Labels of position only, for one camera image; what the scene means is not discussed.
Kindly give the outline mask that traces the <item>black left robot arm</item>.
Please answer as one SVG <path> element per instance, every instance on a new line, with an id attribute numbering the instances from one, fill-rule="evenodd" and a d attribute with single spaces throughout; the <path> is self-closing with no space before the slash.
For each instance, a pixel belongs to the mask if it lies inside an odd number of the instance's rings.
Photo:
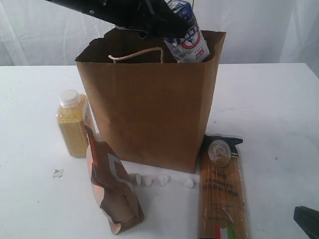
<path id="1" fill-rule="evenodd" d="M 163 0 L 53 0 L 52 3 L 138 32 L 141 38 L 183 38 L 190 24 Z"/>

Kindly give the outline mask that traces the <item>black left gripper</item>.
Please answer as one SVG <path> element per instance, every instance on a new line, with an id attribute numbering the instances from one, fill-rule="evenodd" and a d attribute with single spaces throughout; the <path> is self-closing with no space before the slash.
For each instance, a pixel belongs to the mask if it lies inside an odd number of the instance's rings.
<path id="1" fill-rule="evenodd" d="M 120 29 L 162 38 L 183 38 L 188 22 L 164 0 L 101 0 L 102 20 Z"/>

